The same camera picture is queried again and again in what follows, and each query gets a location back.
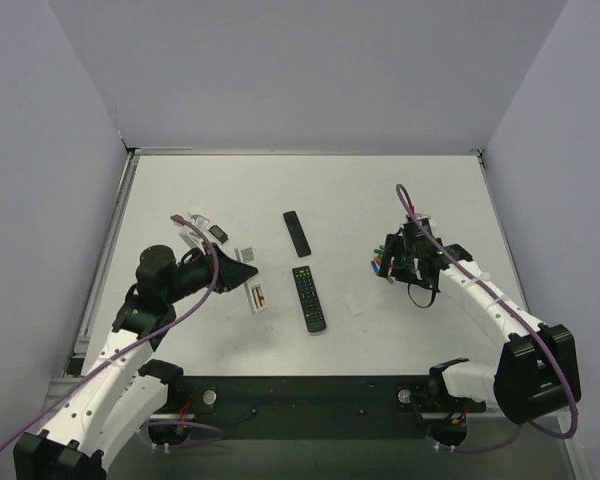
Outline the white remote control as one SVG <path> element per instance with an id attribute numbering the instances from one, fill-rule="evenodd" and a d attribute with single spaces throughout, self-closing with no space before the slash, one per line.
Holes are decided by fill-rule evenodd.
<path id="1" fill-rule="evenodd" d="M 234 253 L 239 262 L 254 268 L 258 267 L 256 250 L 252 246 L 235 247 Z M 267 297 L 259 273 L 247 280 L 244 287 L 251 312 L 254 315 L 268 309 Z"/>

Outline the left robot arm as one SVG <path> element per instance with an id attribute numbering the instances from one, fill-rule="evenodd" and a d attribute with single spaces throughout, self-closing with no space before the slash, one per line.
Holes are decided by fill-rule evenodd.
<path id="1" fill-rule="evenodd" d="M 176 324 L 175 303 L 198 291 L 230 292 L 257 273 L 216 245 L 193 248 L 181 261 L 167 246 L 145 249 L 136 282 L 83 383 L 38 433 L 24 433 L 16 442 L 17 478 L 105 478 L 154 412 L 176 410 L 186 399 L 182 368 L 153 357 Z"/>

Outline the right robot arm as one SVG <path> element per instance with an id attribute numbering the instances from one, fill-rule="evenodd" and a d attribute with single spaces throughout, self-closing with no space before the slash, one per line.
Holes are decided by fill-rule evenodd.
<path id="1" fill-rule="evenodd" d="M 466 249 L 433 237 L 428 217 L 386 236 L 377 274 L 453 300 L 499 348 L 494 367 L 469 360 L 442 365 L 434 377 L 444 394 L 494 404 L 518 425 L 576 409 L 582 392 L 572 333 L 509 299 Z"/>

